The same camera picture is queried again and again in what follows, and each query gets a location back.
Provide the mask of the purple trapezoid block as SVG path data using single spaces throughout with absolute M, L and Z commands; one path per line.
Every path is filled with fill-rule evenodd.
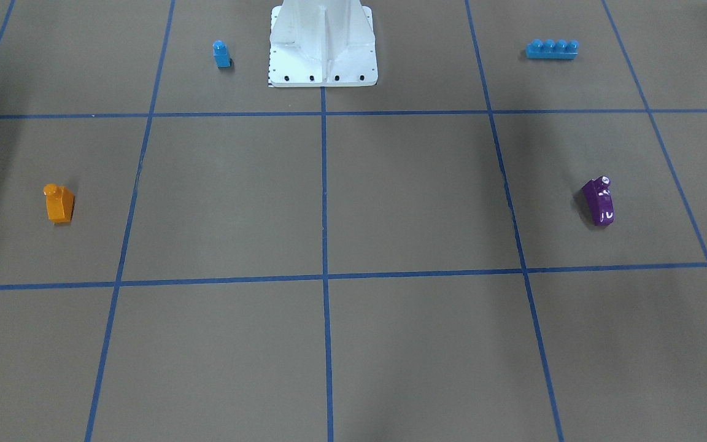
M 609 186 L 608 176 L 600 176 L 589 180 L 581 188 L 587 208 L 591 214 L 592 223 L 597 227 L 606 227 L 614 223 L 614 205 Z

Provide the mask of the long blue studded brick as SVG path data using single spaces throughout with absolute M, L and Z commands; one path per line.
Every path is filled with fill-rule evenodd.
M 574 60 L 579 50 L 580 42 L 577 40 L 534 39 L 525 48 L 525 56 L 534 60 Z

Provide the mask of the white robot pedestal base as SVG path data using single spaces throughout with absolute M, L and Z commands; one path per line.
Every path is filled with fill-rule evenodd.
M 370 87 L 378 82 L 373 12 L 360 1 L 283 1 L 270 14 L 268 84 Z

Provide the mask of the small blue block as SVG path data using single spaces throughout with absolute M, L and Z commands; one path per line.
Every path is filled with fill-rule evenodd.
M 218 68 L 230 68 L 232 65 L 232 59 L 228 53 L 228 47 L 222 40 L 214 41 L 212 44 L 212 56 L 216 67 Z

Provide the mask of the orange trapezoid block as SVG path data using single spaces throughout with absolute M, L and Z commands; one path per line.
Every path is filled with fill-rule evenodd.
M 47 184 L 43 187 L 47 217 L 52 223 L 70 223 L 75 209 L 75 194 L 64 185 Z

